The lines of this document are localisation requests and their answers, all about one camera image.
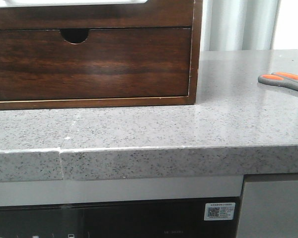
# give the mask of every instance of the wooden drawer unit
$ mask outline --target wooden drawer unit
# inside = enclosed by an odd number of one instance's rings
[[[195,102],[201,0],[0,8],[0,110]]]

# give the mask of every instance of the scissors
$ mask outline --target scissors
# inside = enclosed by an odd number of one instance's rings
[[[275,72],[272,74],[263,74],[258,77],[258,82],[298,91],[298,75],[292,73]]]

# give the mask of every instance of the drawer finger hole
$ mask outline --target drawer finger hole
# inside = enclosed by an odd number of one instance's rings
[[[88,38],[89,29],[61,29],[61,36],[71,44],[81,44]]]

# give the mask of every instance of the sticker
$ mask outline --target sticker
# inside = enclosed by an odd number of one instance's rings
[[[205,204],[204,221],[233,220],[235,202],[207,203]]]

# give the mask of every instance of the speckled stone countertop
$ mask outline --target speckled stone countertop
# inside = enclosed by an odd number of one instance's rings
[[[298,173],[298,50],[201,53],[188,106],[0,111],[0,181]]]

